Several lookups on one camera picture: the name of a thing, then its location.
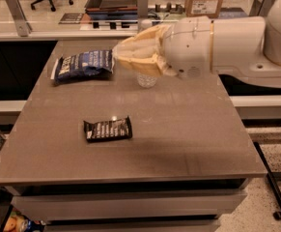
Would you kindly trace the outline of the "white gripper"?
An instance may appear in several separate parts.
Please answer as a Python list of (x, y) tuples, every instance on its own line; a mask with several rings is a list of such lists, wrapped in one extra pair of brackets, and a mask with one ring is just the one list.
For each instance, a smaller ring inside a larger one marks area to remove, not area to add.
[[(159, 56), (163, 50), (165, 58)], [(188, 79), (209, 72), (210, 50), (211, 20), (198, 16), (171, 26), (152, 26), (119, 42), (112, 53), (117, 63), (137, 73), (153, 77), (177, 73), (179, 78)]]

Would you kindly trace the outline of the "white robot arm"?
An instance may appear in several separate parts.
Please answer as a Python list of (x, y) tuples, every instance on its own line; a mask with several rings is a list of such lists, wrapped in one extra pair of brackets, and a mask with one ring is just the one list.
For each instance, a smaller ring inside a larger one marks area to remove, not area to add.
[(144, 75), (227, 74), (247, 84), (281, 88), (281, 0), (265, 17), (196, 16), (152, 26), (118, 43), (113, 57)]

